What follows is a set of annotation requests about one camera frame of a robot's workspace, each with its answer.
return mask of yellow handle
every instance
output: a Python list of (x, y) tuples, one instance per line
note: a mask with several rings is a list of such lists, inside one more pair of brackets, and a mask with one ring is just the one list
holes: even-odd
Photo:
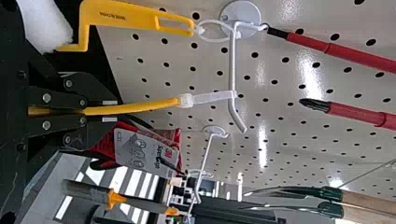
[[(190, 30), (160, 25), (160, 18), (187, 23)], [(78, 44), (64, 45), (58, 51), (88, 50), (90, 25), (112, 26), (128, 29), (153, 30), (173, 35), (193, 36), (193, 20), (149, 7), (109, 0), (84, 0), (79, 7)]]
[(142, 102), (138, 104), (87, 107), (82, 111), (82, 114), (85, 114), (86, 116), (132, 114), (149, 110), (163, 109), (177, 105), (180, 105), (180, 100), (178, 97), (173, 97), (157, 101)]

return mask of white pegboard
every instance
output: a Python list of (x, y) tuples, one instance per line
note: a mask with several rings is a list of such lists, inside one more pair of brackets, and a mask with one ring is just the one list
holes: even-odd
[[(229, 3), (130, 2), (198, 19), (196, 22), (217, 19)], [(262, 12), (262, 21), (275, 28), (396, 59), (396, 2), (392, 0), (253, 2)], [(213, 30), (212, 37), (223, 35), (220, 28)], [(99, 33), (125, 103), (228, 88), (227, 42), (212, 44), (198, 36), (109, 27), (100, 27)], [(205, 137), (190, 131), (202, 130), (208, 124), (223, 127), (231, 135), (214, 140), (207, 162), (207, 170), (217, 180), (237, 183), (242, 173), (244, 185), (256, 189), (278, 185), (337, 187), (396, 158), (396, 133), (312, 111), (298, 100), (309, 97), (396, 113), (396, 75), (381, 72), (257, 33), (237, 41), (236, 88), (240, 98), (236, 104), (248, 126), (245, 134), (232, 123), (226, 102), (138, 116), (156, 128), (188, 131), (182, 142), (185, 168), (200, 166), (205, 147)], [(346, 188), (395, 199), (395, 182), (396, 173), (384, 168)]]

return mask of pegboard hole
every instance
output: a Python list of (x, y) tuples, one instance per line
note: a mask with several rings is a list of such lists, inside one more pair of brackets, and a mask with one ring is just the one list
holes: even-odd
[(313, 63), (313, 64), (312, 64), (312, 67), (313, 67), (313, 68), (319, 68), (319, 67), (320, 67), (320, 63)]
[(335, 41), (335, 40), (337, 40), (339, 38), (340, 38), (339, 34), (333, 34), (332, 36), (330, 36), (330, 40), (332, 40), (332, 41)]
[(372, 45), (374, 45), (376, 43), (376, 39), (369, 39), (367, 42), (366, 42), (366, 46), (372, 46)]
[(304, 29), (302, 29), (302, 28), (297, 29), (295, 33), (296, 33), (297, 35), (303, 35), (303, 34), (304, 34)]
[(221, 53), (227, 53), (228, 49), (227, 48), (221, 48)]
[(0, 218), (0, 223), (2, 224), (12, 224), (15, 222), (17, 217), (13, 212), (7, 212)]
[(355, 0), (355, 5), (361, 5), (365, 0)]
[(346, 67), (346, 68), (344, 69), (344, 72), (345, 72), (345, 73), (350, 73), (350, 72), (352, 72), (352, 68), (351, 68), (351, 67)]
[(198, 12), (194, 12), (194, 13), (192, 13), (192, 18), (195, 19), (196, 21), (198, 21), (201, 18), (201, 16), (199, 15)]
[(288, 63), (290, 61), (290, 59), (288, 57), (284, 57), (282, 59), (282, 63)]
[(380, 72), (380, 73), (375, 74), (375, 77), (382, 77), (382, 76), (384, 76), (384, 75), (385, 75), (385, 73)]
[(132, 38), (135, 39), (135, 40), (139, 40), (139, 35), (133, 34), (133, 35), (132, 35)]

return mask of black plastic part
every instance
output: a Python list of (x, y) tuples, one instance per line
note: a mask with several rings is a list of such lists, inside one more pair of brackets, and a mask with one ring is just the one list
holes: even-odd
[(342, 205), (337, 203), (320, 203), (318, 208), (321, 209), (320, 213), (323, 216), (331, 217), (331, 218), (343, 218), (344, 217), (344, 208)]
[(0, 220), (9, 221), (8, 224), (13, 223), (21, 206), (28, 145), (26, 87), (29, 57), (16, 1), (0, 1), (0, 27)]
[(267, 34), (268, 35), (274, 35), (274, 36), (277, 36), (277, 37), (280, 37), (280, 38), (284, 38), (284, 39), (287, 39), (288, 35), (289, 35), (288, 32), (277, 30), (277, 29), (272, 28), (272, 27), (268, 28), (268, 33)]
[(313, 110), (319, 110), (325, 113), (329, 113), (330, 110), (330, 102), (308, 99), (308, 98), (301, 99), (299, 102), (300, 104), (308, 108), (311, 108)]

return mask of red handle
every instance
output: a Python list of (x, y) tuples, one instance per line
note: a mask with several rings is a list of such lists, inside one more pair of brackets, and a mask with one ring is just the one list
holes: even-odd
[(350, 105), (330, 102), (328, 114), (348, 119), (356, 119), (374, 124), (375, 127), (396, 131), (396, 116), (385, 112), (374, 112)]
[(289, 42), (302, 45), (311, 49), (317, 49), (325, 54), (333, 57), (351, 61), (353, 63), (360, 63), (370, 67), (374, 67), (383, 71), (396, 74), (396, 61), (379, 57), (373, 54), (362, 52), (355, 49), (350, 49), (341, 45), (326, 43), (314, 38), (288, 33), (287, 40)]

